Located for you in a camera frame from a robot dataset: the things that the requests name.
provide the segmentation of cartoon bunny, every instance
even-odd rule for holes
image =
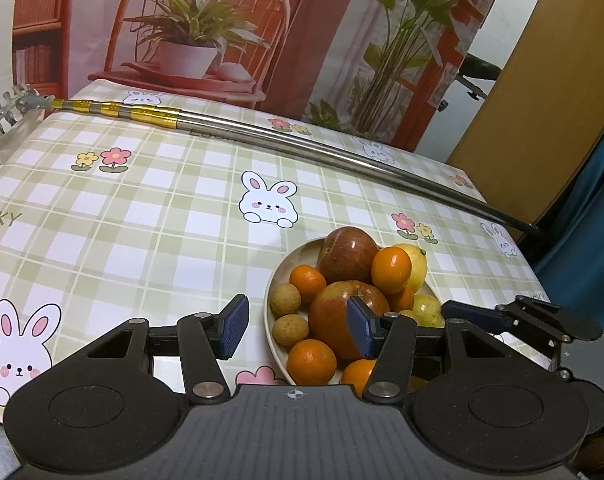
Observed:
[[[360,143],[364,146],[364,154],[376,160],[378,162],[386,162],[387,164],[395,164],[395,159],[390,153],[386,152],[386,146],[379,142],[373,142],[372,140],[361,139],[355,137],[355,142]]]
[[[491,238],[493,238],[493,240],[495,240],[495,243],[497,244],[499,250],[502,251],[504,256],[507,258],[517,256],[517,251],[515,251],[513,244],[506,239],[497,224],[491,224],[489,227],[488,225],[482,223],[482,228],[490,235]]]
[[[0,406],[6,406],[19,387],[51,367],[44,343],[57,330],[61,314],[56,304],[41,306],[20,332],[13,303],[0,300]]]
[[[240,212],[251,223],[275,222],[279,227],[290,228],[297,222],[297,211],[288,197],[297,191],[297,185],[288,180],[276,182],[270,189],[264,179],[253,171],[242,173],[246,193],[240,200]]]
[[[129,90],[128,96],[122,101],[125,105],[160,105],[160,92],[143,92],[140,90]]]

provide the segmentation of blue gripper pad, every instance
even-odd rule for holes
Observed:
[[[373,345],[373,336],[371,335],[370,318],[372,312],[362,301],[366,312],[358,304],[359,298],[350,298],[346,303],[346,326],[349,329],[349,334],[353,338],[355,347],[359,354],[366,359],[374,359],[375,349]]]
[[[249,324],[249,299],[243,294],[234,297],[217,316],[220,323],[220,359],[229,359],[235,353]]]

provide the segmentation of chair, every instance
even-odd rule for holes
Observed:
[[[243,17],[257,26],[256,34],[261,36],[271,47],[246,44],[243,50],[227,48],[220,62],[235,62],[241,64],[255,83],[243,84],[238,88],[229,82],[202,79],[198,88],[176,88],[183,78],[175,82],[153,80],[145,75],[149,68],[156,65],[157,42],[138,44],[141,39],[140,31],[135,31],[136,24],[124,22],[124,18],[146,16],[161,12],[155,0],[120,0],[118,12],[113,23],[111,39],[104,62],[104,71],[92,73],[90,80],[107,79],[137,88],[160,92],[170,92],[186,96],[201,97],[214,101],[227,102],[255,108],[258,102],[266,98],[262,84],[269,66],[280,45],[286,37],[290,22],[290,4],[288,0],[224,0],[237,6],[242,6]],[[133,70],[122,70],[128,66]]]

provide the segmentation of teal fabric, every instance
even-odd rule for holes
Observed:
[[[548,232],[556,242],[533,269],[549,299],[604,328],[604,135]]]

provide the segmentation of tangerine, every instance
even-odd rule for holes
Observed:
[[[311,303],[326,286],[326,278],[310,265],[298,265],[291,270],[288,283],[293,285],[302,297],[302,303]]]
[[[374,366],[375,359],[359,359],[353,361],[349,366],[344,368],[344,373],[342,373],[339,382],[341,384],[353,384],[355,391],[357,392],[357,397],[361,397],[364,386],[367,385],[368,378],[370,377]]]
[[[415,297],[410,287],[405,286],[397,294],[389,294],[386,300],[393,312],[401,312],[402,310],[412,310],[415,304]]]
[[[333,350],[317,339],[304,339],[288,353],[287,371],[295,384],[328,384],[338,368]]]
[[[371,278],[383,294],[397,294],[411,276],[411,258],[399,247],[387,247],[373,258]]]

